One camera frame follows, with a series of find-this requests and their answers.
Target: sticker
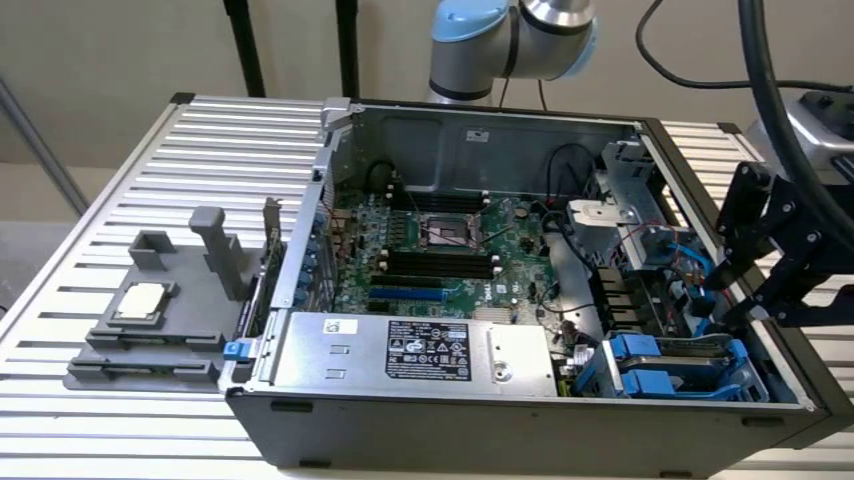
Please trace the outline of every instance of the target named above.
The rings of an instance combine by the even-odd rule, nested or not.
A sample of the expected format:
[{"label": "sticker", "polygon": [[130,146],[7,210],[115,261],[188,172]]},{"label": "sticker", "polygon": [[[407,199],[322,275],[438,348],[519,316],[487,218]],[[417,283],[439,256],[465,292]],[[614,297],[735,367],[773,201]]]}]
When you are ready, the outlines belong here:
[{"label": "sticker", "polygon": [[393,320],[387,344],[386,375],[391,378],[471,381],[467,324]]},{"label": "sticker", "polygon": [[355,335],[359,329],[359,320],[355,318],[327,318],[323,322],[323,333]]},{"label": "sticker", "polygon": [[483,130],[467,130],[466,141],[487,143],[490,141],[490,132],[485,132]]}]

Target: blue pcie slot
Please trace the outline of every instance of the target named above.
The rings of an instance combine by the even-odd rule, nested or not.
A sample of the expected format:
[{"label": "blue pcie slot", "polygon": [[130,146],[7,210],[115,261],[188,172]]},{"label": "blue pcie slot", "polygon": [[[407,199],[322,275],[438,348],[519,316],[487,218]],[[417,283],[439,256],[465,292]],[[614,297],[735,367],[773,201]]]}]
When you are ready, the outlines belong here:
[{"label": "blue pcie slot", "polygon": [[382,298],[386,300],[423,300],[429,302],[441,302],[442,290],[372,288],[368,291],[368,297]]}]

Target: slotted metal surface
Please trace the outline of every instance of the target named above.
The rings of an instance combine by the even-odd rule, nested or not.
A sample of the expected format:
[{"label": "slotted metal surface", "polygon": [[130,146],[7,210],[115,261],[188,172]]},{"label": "slotted metal surface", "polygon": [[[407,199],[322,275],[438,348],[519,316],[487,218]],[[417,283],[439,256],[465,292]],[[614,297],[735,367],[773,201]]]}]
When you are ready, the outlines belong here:
[{"label": "slotted metal surface", "polygon": [[[164,112],[0,324],[0,478],[318,478],[316,471],[279,472],[263,462],[219,395],[68,391],[60,378],[120,284],[140,228],[198,244],[186,228],[191,209],[218,205],[227,230],[244,245],[260,246],[260,207],[274,196],[283,199],[287,237],[320,147],[320,108],[319,102],[196,97]],[[713,124],[666,128],[721,202],[737,163],[753,159],[747,147]],[[814,300],[842,282],[832,280]],[[808,335],[854,395],[854,328],[809,329]],[[714,478],[853,475],[854,432],[846,432],[802,451],[767,450]]]}]

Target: power supply label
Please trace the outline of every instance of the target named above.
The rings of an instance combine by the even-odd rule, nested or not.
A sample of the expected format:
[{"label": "power supply label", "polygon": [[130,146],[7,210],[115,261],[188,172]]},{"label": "power supply label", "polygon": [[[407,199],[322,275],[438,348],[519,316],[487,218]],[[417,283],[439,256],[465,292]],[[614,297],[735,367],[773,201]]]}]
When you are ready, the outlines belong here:
[{"label": "power supply label", "polygon": [[471,381],[469,325],[389,322],[386,374],[406,380]]}]

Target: motherboard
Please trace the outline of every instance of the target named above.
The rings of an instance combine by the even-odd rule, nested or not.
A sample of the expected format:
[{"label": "motherboard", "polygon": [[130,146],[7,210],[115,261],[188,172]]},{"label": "motherboard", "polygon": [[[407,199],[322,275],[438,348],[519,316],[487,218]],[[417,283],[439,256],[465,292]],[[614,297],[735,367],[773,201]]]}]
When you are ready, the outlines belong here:
[{"label": "motherboard", "polygon": [[555,279],[537,200],[360,191],[338,199],[336,312],[557,329],[558,315],[538,308]]}]

